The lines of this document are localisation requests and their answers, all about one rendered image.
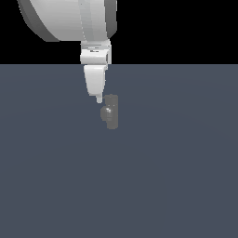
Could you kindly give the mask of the grey faucet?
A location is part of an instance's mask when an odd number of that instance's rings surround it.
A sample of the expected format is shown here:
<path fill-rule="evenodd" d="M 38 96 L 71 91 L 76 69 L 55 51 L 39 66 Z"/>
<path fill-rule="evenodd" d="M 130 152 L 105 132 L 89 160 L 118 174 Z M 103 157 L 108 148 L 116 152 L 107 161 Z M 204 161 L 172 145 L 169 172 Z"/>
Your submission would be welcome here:
<path fill-rule="evenodd" d="M 100 109 L 100 117 L 107 124 L 108 129 L 118 127 L 118 96 L 105 95 L 105 105 Z"/>

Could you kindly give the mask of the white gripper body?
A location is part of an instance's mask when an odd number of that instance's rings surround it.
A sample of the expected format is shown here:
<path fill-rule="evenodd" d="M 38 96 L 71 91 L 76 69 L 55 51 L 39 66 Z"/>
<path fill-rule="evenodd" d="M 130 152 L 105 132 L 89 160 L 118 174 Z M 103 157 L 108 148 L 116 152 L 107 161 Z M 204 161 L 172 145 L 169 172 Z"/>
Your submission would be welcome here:
<path fill-rule="evenodd" d="M 80 60 L 84 65 L 86 88 L 90 96 L 101 96 L 105 87 L 105 72 L 112 63 L 111 46 L 82 47 Z"/>

